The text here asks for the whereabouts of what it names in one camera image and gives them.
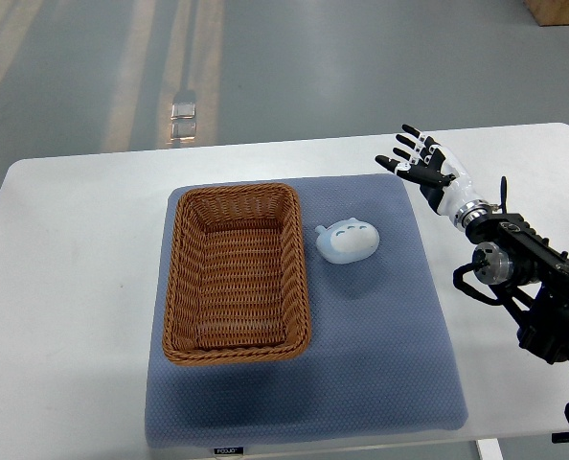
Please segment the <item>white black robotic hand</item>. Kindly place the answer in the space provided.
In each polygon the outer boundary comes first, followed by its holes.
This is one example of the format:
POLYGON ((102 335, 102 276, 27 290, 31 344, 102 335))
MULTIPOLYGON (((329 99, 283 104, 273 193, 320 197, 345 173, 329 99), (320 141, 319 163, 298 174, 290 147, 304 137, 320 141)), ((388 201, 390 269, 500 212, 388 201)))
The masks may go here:
POLYGON ((463 231, 467 220, 489 212, 489 203, 474 189, 458 158, 428 133, 404 125, 392 156, 378 155, 378 165, 420 187, 432 211, 463 231))

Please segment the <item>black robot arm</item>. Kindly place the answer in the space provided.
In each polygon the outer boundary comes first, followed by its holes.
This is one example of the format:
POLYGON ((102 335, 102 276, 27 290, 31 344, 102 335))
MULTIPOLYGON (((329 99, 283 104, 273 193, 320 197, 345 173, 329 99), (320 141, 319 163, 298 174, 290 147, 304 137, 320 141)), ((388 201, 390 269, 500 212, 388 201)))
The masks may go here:
POLYGON ((491 205, 470 181, 448 213, 475 245, 471 261, 453 273, 465 295, 506 309, 520 348, 549 364, 569 364, 569 256, 557 252, 506 204, 491 205))

